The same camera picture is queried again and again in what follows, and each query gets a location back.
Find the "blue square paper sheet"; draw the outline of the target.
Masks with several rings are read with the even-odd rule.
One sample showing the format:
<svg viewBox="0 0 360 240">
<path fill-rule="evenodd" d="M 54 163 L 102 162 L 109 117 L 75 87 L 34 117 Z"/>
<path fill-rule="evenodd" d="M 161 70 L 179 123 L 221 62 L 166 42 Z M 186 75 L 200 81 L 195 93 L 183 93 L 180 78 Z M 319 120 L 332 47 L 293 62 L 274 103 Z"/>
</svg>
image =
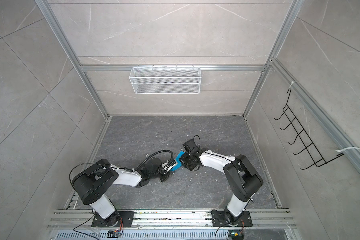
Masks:
<svg viewBox="0 0 360 240">
<path fill-rule="evenodd" d="M 172 168 L 170 169 L 170 171 L 176 171 L 178 168 L 180 168 L 182 166 L 182 163 L 180 161 L 181 156 L 184 154 L 185 152 L 180 151 L 179 154 L 177 155 L 177 157 L 175 158 L 176 164 L 172 166 Z"/>
</svg>

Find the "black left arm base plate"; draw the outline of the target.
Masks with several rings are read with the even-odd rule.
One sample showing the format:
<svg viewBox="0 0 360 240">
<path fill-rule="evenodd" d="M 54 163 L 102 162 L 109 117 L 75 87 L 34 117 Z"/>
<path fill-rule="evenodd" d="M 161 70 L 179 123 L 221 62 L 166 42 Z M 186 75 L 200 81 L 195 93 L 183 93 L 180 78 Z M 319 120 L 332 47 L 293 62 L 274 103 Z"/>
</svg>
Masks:
<svg viewBox="0 0 360 240">
<path fill-rule="evenodd" d="M 130 228 L 134 219 L 133 211 L 116 211 L 108 218 L 102 219 L 98 213 L 95 213 L 91 227 L 99 228 L 119 228 L 123 224 L 124 228 Z"/>
</svg>

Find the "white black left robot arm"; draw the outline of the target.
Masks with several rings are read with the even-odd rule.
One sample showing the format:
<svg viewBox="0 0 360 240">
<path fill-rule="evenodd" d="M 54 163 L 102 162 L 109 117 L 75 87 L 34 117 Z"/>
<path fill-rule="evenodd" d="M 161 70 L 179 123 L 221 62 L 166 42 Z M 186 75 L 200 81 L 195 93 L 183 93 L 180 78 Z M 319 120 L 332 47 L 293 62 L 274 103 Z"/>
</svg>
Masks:
<svg viewBox="0 0 360 240">
<path fill-rule="evenodd" d="M 162 162 L 159 158 L 152 157 L 140 169 L 128 170 L 102 159 L 70 179 L 70 183 L 83 204 L 91 206 L 105 220 L 117 212 L 114 204 L 106 196 L 106 191 L 112 185 L 141 188 L 151 179 L 159 178 L 164 182 L 169 178 L 171 170 L 180 166 L 181 163 L 175 159 Z"/>
</svg>

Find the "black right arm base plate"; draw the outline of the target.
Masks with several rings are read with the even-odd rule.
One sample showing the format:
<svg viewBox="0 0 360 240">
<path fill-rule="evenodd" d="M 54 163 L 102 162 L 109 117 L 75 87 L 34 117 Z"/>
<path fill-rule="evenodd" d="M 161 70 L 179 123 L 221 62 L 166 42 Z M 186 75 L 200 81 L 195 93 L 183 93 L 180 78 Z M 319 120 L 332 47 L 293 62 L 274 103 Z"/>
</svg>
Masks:
<svg viewBox="0 0 360 240">
<path fill-rule="evenodd" d="M 250 212 L 243 211 L 238 217 L 233 216 L 227 209 L 224 211 L 212 210 L 212 222 L 214 227 L 252 227 Z"/>
</svg>

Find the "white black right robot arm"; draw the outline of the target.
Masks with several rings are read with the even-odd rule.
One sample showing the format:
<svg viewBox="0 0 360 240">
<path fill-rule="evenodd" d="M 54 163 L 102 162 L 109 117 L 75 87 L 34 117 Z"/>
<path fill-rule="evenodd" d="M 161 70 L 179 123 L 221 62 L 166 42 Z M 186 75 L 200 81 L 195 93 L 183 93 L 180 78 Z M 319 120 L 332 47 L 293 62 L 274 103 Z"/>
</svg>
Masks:
<svg viewBox="0 0 360 240">
<path fill-rule="evenodd" d="M 197 166 L 209 167 L 224 173 L 233 192 L 225 213 L 230 221 L 237 220 L 246 210 L 264 180 L 244 155 L 225 156 L 208 149 L 201 149 L 194 140 L 183 144 L 185 153 L 180 157 L 182 165 L 193 171 Z"/>
</svg>

